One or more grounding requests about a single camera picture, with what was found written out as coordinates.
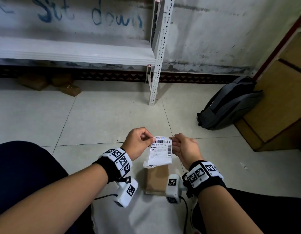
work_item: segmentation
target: cable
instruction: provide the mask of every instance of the cable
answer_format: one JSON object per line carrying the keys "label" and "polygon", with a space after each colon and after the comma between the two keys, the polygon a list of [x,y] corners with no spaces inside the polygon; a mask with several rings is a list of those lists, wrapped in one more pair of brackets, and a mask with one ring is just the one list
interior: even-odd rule
{"label": "cable", "polygon": [[102,199],[102,198],[105,198],[105,197],[108,197],[108,196],[118,196],[117,194],[110,194],[110,195],[105,195],[105,196],[102,196],[102,197],[98,197],[98,198],[95,198],[94,200],[97,200],[97,199]]}
{"label": "cable", "polygon": [[189,210],[188,210],[187,203],[186,203],[185,199],[182,196],[179,196],[179,198],[184,200],[184,203],[185,203],[185,206],[186,206],[185,224],[184,224],[184,229],[183,229],[183,234],[186,234],[187,217],[188,217]]}

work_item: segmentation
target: white wall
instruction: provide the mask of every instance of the white wall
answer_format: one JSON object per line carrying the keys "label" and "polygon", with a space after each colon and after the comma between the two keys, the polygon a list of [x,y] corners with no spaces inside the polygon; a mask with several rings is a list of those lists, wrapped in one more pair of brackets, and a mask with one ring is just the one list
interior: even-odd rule
{"label": "white wall", "polygon": [[[0,27],[149,39],[152,0],[65,1],[0,0]],[[163,70],[249,74],[300,14],[301,0],[175,0]],[[141,69],[10,59],[0,64]]]}

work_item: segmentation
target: black wrist strap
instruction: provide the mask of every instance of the black wrist strap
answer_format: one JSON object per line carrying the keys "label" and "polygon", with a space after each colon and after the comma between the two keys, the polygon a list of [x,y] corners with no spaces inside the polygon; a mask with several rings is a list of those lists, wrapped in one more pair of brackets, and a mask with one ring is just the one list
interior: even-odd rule
{"label": "black wrist strap", "polygon": [[95,164],[95,163],[101,165],[105,169],[107,176],[108,176],[107,184],[109,182],[114,182],[114,181],[118,180],[119,178],[121,178],[120,171],[117,169],[114,162],[111,161],[109,158],[100,157],[93,164]]}
{"label": "black wrist strap", "polygon": [[200,160],[190,166],[190,171],[182,176],[184,185],[188,188],[187,196],[198,196],[210,186],[220,185],[226,188],[223,176],[211,162]]}

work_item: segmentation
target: backpack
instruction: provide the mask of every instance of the backpack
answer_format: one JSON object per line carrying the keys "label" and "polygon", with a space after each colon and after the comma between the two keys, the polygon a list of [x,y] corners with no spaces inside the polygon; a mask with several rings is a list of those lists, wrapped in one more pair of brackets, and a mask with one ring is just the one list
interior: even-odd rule
{"label": "backpack", "polygon": [[253,91],[256,84],[248,76],[241,76],[225,85],[197,113],[198,125],[217,130],[237,122],[263,98],[262,90]]}

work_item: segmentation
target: person's right hand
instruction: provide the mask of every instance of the person's right hand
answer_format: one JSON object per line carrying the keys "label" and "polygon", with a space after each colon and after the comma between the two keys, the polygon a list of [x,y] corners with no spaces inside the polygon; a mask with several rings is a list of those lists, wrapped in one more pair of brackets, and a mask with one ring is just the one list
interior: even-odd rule
{"label": "person's right hand", "polygon": [[172,153],[180,158],[181,163],[187,170],[189,170],[193,162],[204,160],[196,140],[187,138],[182,133],[175,134],[172,137]]}

